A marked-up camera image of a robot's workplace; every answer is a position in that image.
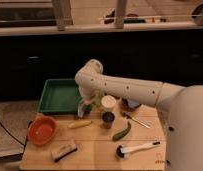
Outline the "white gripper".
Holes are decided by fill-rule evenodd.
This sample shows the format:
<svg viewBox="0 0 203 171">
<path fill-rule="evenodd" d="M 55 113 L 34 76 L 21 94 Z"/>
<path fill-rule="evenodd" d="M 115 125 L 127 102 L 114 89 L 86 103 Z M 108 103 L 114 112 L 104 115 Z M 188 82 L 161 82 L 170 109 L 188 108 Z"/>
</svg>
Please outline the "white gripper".
<svg viewBox="0 0 203 171">
<path fill-rule="evenodd" d="M 95 97 L 95 87 L 91 85 L 80 85 L 79 92 L 86 104 L 89 104 Z"/>
</svg>

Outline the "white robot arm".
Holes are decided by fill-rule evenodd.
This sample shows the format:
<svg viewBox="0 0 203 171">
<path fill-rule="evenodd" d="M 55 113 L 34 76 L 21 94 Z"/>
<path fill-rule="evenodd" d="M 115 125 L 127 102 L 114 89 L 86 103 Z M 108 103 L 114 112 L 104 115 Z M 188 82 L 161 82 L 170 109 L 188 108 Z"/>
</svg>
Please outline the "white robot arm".
<svg viewBox="0 0 203 171">
<path fill-rule="evenodd" d="M 107 76 L 89 60 L 75 75 L 83 99 L 97 90 L 137 101 L 168 114 L 165 171 L 203 171 L 203 85 L 179 86 Z"/>
</svg>

